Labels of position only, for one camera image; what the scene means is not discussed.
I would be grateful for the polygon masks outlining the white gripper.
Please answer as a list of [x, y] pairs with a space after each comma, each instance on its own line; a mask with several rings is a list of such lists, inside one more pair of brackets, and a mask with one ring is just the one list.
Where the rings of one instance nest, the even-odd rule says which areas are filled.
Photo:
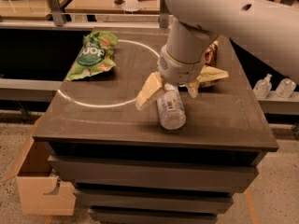
[[192, 98], [198, 96], [199, 76], [205, 64], [205, 47], [178, 49], [171, 53], [167, 45], [161, 49], [157, 63], [159, 72], [149, 75], [136, 97], [135, 106], [143, 110], [165, 94], [164, 82], [172, 85], [186, 85]]

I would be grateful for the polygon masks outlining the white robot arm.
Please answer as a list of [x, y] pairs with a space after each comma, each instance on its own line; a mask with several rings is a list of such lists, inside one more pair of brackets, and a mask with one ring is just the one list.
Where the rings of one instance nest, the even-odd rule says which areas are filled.
[[174, 16], [158, 70], [137, 95], [139, 110], [165, 94], [166, 83], [184, 85], [197, 96], [197, 78], [209, 45], [219, 35], [299, 81], [299, 10], [267, 0], [165, 0]]

